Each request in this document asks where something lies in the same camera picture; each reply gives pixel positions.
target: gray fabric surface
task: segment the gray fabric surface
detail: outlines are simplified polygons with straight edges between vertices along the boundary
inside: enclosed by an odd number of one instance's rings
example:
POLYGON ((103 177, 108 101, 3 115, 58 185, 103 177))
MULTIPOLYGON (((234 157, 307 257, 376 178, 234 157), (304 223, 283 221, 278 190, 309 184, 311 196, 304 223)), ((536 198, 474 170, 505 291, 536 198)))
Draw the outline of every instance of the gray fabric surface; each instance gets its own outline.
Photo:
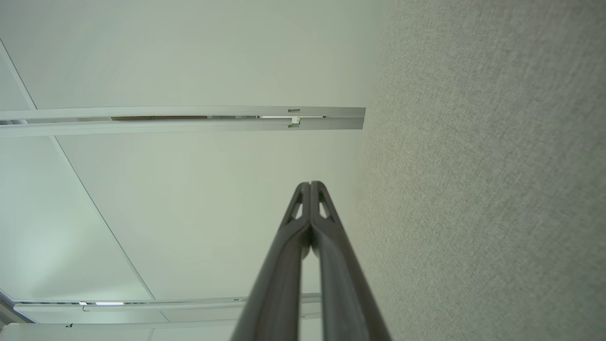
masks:
POLYGON ((395 340, 606 339, 606 2, 389 2, 346 226, 395 340))

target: textured fabric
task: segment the textured fabric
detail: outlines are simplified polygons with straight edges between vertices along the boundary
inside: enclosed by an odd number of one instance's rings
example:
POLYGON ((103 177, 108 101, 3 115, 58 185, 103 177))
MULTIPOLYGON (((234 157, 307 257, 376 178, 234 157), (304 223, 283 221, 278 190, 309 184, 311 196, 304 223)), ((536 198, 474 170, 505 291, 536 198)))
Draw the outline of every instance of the textured fabric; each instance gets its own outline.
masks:
POLYGON ((606 339, 606 2, 386 7, 346 228, 394 339, 606 339))

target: ceiling light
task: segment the ceiling light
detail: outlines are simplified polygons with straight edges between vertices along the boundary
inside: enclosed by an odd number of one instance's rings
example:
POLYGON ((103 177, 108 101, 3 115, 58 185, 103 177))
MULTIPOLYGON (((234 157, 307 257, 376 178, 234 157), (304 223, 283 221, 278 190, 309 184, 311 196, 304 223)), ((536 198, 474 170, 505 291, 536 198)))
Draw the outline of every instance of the ceiling light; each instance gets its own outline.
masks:
POLYGON ((95 302, 96 305, 124 305, 124 302, 95 302))

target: fluorescent light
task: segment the fluorescent light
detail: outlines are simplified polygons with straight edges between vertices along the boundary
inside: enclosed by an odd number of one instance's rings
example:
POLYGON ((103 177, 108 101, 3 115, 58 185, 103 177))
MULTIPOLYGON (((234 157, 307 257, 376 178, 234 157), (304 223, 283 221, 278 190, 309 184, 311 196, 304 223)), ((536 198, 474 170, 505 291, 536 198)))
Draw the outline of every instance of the fluorescent light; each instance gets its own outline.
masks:
POLYGON ((95 302, 96 305, 124 305, 124 302, 95 302))

